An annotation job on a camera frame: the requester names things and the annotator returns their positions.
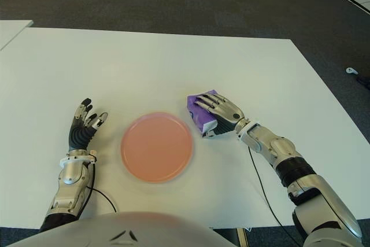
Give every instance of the white table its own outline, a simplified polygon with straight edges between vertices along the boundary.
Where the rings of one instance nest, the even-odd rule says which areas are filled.
[[[77,104],[93,100],[108,121],[92,141],[97,189],[119,211],[182,215],[208,227],[276,226],[246,147],[234,134],[202,139],[186,96],[216,89],[291,139],[356,218],[370,217],[370,146],[290,40],[26,28],[0,53],[0,225],[38,228],[57,190]],[[188,125],[194,155],[163,184],[141,182],[121,162],[120,141],[145,113]],[[254,155],[283,224],[294,209],[272,168]],[[111,212],[92,194],[84,217]]]
[[[32,20],[0,20],[0,50],[33,23]]]

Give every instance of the gray carpet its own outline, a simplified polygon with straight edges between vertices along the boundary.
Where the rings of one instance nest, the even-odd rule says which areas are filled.
[[[370,91],[344,72],[351,66],[370,76],[370,16],[347,0],[0,0],[0,4],[0,19],[31,19],[34,27],[291,39],[370,141]],[[302,86],[309,84],[302,81]],[[368,222],[362,223],[368,232]],[[269,230],[255,229],[251,236],[257,231],[266,233],[264,242],[273,246],[291,246],[288,241],[277,245]],[[2,230],[1,242],[11,233]]]

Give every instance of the robotic arm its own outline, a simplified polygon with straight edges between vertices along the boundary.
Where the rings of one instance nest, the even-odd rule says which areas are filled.
[[[40,232],[76,221],[82,213],[84,192],[90,180],[87,167],[96,162],[96,152],[92,150],[88,153],[87,145],[108,117],[107,113],[99,117],[95,113],[86,119],[93,108],[90,104],[91,100],[85,99],[73,117],[69,132],[69,152],[60,161],[62,171],[58,177],[58,192],[51,202]]]
[[[361,229],[352,213],[291,141],[246,119],[221,95],[204,94],[195,103],[217,119],[217,127],[207,137],[235,130],[240,141],[270,163],[297,206],[293,221],[305,239],[304,246],[362,246]]]

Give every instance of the purple cloth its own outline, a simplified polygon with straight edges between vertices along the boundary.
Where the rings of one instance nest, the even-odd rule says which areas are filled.
[[[217,94],[215,90],[208,91],[207,93]],[[213,126],[215,126],[217,125],[217,120],[208,111],[204,110],[199,105],[194,103],[197,100],[197,96],[202,94],[189,95],[187,97],[187,109],[189,110],[190,116],[193,119],[195,125],[198,127],[201,134],[204,135],[208,131],[207,128],[209,128],[209,124],[213,124]]]

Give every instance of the black cable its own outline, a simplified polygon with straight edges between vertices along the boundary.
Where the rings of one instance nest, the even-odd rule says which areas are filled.
[[[275,213],[273,212],[273,210],[272,210],[272,208],[271,208],[271,206],[270,206],[270,203],[269,203],[269,201],[268,201],[268,199],[267,199],[267,196],[266,196],[266,193],[265,193],[265,189],[264,189],[264,186],[263,186],[263,184],[262,184],[262,181],[261,181],[261,177],[260,177],[260,174],[258,173],[258,171],[257,171],[257,167],[256,167],[256,165],[255,165],[255,163],[254,163],[254,159],[253,159],[253,156],[252,156],[252,152],[250,151],[250,148],[248,147],[248,151],[249,151],[249,154],[250,154],[250,158],[251,158],[251,160],[252,160],[252,163],[253,163],[253,166],[254,166],[254,169],[255,169],[255,171],[256,171],[256,173],[257,173],[257,176],[258,176],[258,179],[260,180],[260,185],[261,185],[261,188],[262,188],[262,192],[264,193],[264,196],[265,196],[265,199],[266,199],[266,202],[267,202],[267,204],[268,204],[268,207],[270,208],[270,211],[271,211],[271,213],[272,213],[272,215],[273,215],[273,217],[275,218],[275,220],[278,222],[278,224],[281,226],[281,228],[285,231],[285,233],[290,237],[290,239],[292,240],[292,241],[294,241],[294,243],[295,244],[297,244],[297,246],[299,246],[299,247],[301,247],[301,245],[288,233],[288,231],[284,228],[284,226],[281,224],[281,222],[279,221],[279,219],[276,217],[276,215],[275,215]]]
[[[80,219],[80,216],[83,212],[83,210],[85,209],[86,205],[87,205],[87,202],[90,200],[90,197],[91,197],[91,193],[93,193],[93,188],[94,188],[94,182],[95,182],[95,164],[92,165],[92,180],[91,180],[91,187],[90,187],[90,191],[88,193],[88,196],[86,198],[86,201],[85,203],[83,204],[83,206],[81,207],[80,211],[79,211],[79,214],[77,214],[77,219]]]
[[[90,186],[86,186],[86,187],[87,187],[87,188],[89,188],[89,189],[93,189],[94,191],[99,192],[100,194],[102,194],[102,195],[104,196],[104,198],[106,198],[106,199],[108,200],[108,202],[111,204],[111,206],[112,206],[112,208],[113,208],[114,212],[117,212],[116,207],[113,205],[113,203],[110,201],[110,199],[109,199],[107,196],[105,196],[105,194],[104,194],[103,192],[101,192],[101,191],[100,191],[100,190],[98,190],[98,189],[92,188],[92,187],[90,187]]]

